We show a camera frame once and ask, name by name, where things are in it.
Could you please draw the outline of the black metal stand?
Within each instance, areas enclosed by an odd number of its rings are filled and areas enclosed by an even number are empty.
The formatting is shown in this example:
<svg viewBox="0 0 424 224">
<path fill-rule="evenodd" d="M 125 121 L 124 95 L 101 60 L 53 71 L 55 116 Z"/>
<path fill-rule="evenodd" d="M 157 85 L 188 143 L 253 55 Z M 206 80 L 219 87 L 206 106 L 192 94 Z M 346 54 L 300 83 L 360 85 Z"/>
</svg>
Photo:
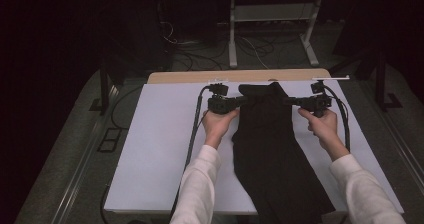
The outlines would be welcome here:
<svg viewBox="0 0 424 224">
<path fill-rule="evenodd" d="M 393 93 L 385 92 L 386 60 L 382 50 L 371 46 L 328 69 L 331 75 L 351 64 L 359 62 L 354 76 L 357 80 L 368 80 L 375 73 L 375 101 L 383 112 L 389 108 L 402 108 L 402 104 Z"/>
<path fill-rule="evenodd" d="M 125 70 L 115 64 L 109 64 L 105 59 L 100 62 L 100 97 L 94 99 L 89 108 L 90 111 L 99 111 L 103 116 L 110 106 L 109 93 L 112 85 L 121 85 L 125 80 Z"/>
</svg>

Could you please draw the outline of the black pants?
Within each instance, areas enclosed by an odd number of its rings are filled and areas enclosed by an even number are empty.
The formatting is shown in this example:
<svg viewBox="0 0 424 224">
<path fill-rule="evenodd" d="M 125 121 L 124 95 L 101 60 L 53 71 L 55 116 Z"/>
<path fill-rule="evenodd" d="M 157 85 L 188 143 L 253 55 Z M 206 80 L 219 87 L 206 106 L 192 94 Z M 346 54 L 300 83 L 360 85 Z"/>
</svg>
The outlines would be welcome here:
<svg viewBox="0 0 424 224">
<path fill-rule="evenodd" d="M 319 224 L 335 210 L 296 141 L 292 108 L 277 82 L 239 86 L 248 98 L 232 137 L 234 172 L 260 224 Z"/>
</svg>

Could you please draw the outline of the black floor frame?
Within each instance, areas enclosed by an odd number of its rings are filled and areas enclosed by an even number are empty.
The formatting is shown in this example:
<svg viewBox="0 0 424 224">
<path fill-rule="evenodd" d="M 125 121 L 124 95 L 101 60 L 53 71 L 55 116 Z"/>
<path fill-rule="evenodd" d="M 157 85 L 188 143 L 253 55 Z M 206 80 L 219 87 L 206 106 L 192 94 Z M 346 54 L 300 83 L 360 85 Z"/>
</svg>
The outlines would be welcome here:
<svg viewBox="0 0 424 224">
<path fill-rule="evenodd" d="M 101 153 L 113 153 L 118 145 L 122 130 L 120 128 L 108 128 L 97 148 Z"/>
</svg>

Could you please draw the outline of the person's left hand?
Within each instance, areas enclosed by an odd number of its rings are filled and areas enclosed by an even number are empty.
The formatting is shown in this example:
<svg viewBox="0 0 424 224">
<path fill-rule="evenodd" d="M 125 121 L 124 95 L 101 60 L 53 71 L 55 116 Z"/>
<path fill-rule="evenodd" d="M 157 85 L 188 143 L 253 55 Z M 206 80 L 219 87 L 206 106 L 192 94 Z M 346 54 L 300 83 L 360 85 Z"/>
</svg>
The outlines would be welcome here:
<svg viewBox="0 0 424 224">
<path fill-rule="evenodd" d="M 202 120 L 202 125 L 205 130 L 204 144 L 217 149 L 223 136 L 228 131 L 230 123 L 238 115 L 238 109 L 223 115 L 205 111 Z"/>
</svg>

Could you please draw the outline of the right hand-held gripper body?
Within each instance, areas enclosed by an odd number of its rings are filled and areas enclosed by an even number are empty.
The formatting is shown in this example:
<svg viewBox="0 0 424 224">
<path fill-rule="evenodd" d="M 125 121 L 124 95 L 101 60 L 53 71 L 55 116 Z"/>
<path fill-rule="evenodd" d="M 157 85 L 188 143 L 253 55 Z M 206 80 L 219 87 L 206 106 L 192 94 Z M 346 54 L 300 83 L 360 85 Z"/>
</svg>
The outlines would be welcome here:
<svg viewBox="0 0 424 224">
<path fill-rule="evenodd" d="M 315 83 L 311 84 L 313 93 L 310 97 L 302 97 L 297 100 L 297 105 L 301 108 L 312 112 L 316 117 L 322 117 L 324 111 L 332 106 L 335 100 L 343 117 L 348 117 L 348 110 L 343 101 L 337 94 L 325 83 L 325 78 L 315 78 Z"/>
</svg>

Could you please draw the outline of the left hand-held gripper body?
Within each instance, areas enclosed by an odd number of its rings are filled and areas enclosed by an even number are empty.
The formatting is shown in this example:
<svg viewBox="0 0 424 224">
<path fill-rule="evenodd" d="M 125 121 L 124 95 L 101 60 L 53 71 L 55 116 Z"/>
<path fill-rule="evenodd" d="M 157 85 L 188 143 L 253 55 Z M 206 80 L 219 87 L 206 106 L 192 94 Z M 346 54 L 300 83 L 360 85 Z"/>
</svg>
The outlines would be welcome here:
<svg viewBox="0 0 424 224">
<path fill-rule="evenodd" d="M 215 114 L 227 114 L 237 108 L 235 98 L 227 98 L 229 87 L 222 83 L 210 84 L 212 96 L 208 99 L 208 110 Z"/>
</svg>

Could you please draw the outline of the white metal stand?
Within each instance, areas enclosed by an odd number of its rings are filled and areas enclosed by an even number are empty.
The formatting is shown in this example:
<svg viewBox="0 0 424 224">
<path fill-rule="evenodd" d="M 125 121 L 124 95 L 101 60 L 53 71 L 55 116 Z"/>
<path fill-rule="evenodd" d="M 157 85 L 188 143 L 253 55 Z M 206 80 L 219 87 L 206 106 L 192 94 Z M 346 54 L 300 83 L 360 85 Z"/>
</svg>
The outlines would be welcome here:
<svg viewBox="0 0 424 224">
<path fill-rule="evenodd" d="M 305 32 L 299 35 L 306 56 L 312 67 L 318 67 L 319 61 L 315 55 L 310 38 L 317 20 L 322 0 L 287 1 L 281 4 L 238 5 L 236 0 L 230 0 L 229 42 L 228 54 L 230 67 L 237 67 L 237 50 L 235 24 L 241 22 L 267 21 L 301 21 L 308 24 Z"/>
</svg>

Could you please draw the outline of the white board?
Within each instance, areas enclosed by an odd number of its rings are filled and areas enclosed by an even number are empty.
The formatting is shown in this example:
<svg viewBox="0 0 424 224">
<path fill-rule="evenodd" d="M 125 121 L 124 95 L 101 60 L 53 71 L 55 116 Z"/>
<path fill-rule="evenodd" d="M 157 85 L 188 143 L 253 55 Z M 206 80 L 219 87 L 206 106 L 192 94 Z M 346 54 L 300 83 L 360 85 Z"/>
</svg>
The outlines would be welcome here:
<svg viewBox="0 0 424 224">
<path fill-rule="evenodd" d="M 293 97 L 312 94 L 307 81 L 279 81 Z M 324 82 L 346 104 L 351 153 L 379 181 L 398 212 L 404 213 L 396 194 L 371 150 L 339 83 Z M 186 162 L 198 95 L 207 83 L 146 84 L 111 182 L 104 209 L 115 213 L 169 213 L 174 203 Z M 347 211 L 329 165 L 331 160 L 307 130 L 308 122 L 292 108 L 295 138 L 321 181 L 337 211 Z M 238 118 L 229 127 L 219 146 L 222 160 L 215 185 L 214 211 L 220 214 L 253 215 L 255 207 L 234 173 L 231 137 Z"/>
</svg>

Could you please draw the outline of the person's right hand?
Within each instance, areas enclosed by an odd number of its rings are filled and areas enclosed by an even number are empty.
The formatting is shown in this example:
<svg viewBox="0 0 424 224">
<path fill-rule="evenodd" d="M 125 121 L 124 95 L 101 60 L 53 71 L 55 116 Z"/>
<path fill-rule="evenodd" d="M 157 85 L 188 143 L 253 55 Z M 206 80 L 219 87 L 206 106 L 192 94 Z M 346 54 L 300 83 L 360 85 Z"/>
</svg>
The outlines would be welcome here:
<svg viewBox="0 0 424 224">
<path fill-rule="evenodd" d="M 298 113 L 308 121 L 308 130 L 318 138 L 321 147 L 332 161 L 349 154 L 338 136 L 337 115 L 333 111 L 325 110 L 320 118 L 303 108 L 299 108 Z"/>
</svg>

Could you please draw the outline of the wooden table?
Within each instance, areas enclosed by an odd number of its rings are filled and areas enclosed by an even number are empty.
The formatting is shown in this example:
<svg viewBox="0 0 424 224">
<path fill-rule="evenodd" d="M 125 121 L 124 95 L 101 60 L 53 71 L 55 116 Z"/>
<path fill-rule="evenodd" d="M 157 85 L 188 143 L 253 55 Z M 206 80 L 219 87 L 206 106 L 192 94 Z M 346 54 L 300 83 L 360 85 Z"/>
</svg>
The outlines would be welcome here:
<svg viewBox="0 0 424 224">
<path fill-rule="evenodd" d="M 214 80 L 230 82 L 297 81 L 329 77 L 330 73 L 322 68 L 155 72 L 149 76 L 147 83 L 207 83 Z"/>
</svg>

